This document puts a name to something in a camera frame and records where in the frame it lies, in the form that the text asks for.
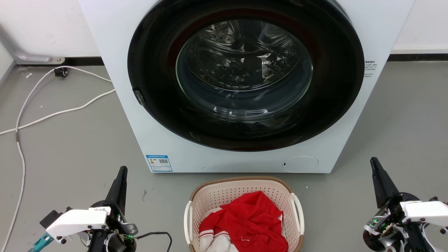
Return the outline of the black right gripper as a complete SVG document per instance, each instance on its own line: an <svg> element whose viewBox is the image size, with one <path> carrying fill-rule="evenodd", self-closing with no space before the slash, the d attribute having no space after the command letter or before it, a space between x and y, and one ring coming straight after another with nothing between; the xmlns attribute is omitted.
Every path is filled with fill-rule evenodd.
<svg viewBox="0 0 448 252"><path fill-rule="evenodd" d="M363 241L375 252L424 252L424 202L400 193L376 157L370 159L378 212L364 226Z"/></svg>

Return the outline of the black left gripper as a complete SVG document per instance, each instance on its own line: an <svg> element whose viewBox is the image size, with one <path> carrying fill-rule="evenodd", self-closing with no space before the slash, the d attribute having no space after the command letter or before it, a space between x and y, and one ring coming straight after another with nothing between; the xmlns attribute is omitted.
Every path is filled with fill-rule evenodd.
<svg viewBox="0 0 448 252"><path fill-rule="evenodd" d="M125 219L127 174L128 168L121 166L106 199L91 206L94 210L110 207L110 213L100 228L88 228L88 252L136 251L137 243L133 236L138 233L138 229Z"/></svg>

